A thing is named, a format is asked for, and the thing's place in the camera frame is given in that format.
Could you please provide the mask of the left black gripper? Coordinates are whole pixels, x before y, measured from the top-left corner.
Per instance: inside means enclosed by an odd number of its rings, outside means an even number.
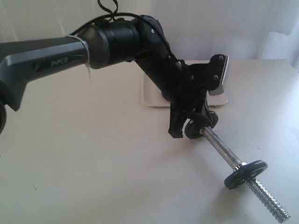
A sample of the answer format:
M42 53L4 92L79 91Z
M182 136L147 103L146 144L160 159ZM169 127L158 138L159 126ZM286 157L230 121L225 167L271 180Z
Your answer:
M186 64L184 60L162 61L165 80L162 93L170 102L168 133L173 138L183 137L183 126L215 127L216 113L209 110L206 93L211 86L210 63Z

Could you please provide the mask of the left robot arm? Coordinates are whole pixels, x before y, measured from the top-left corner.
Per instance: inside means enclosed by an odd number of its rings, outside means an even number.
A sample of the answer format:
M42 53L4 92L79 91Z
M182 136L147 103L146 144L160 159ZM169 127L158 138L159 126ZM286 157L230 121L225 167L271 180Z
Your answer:
M119 14L109 22L98 17L68 36L6 42L0 45L0 126L6 107L19 110L29 82L84 64L101 69L134 61L171 104L169 134L173 138L202 136L201 129L218 122L208 109L206 93L213 88L208 64L187 65L170 49L158 20Z

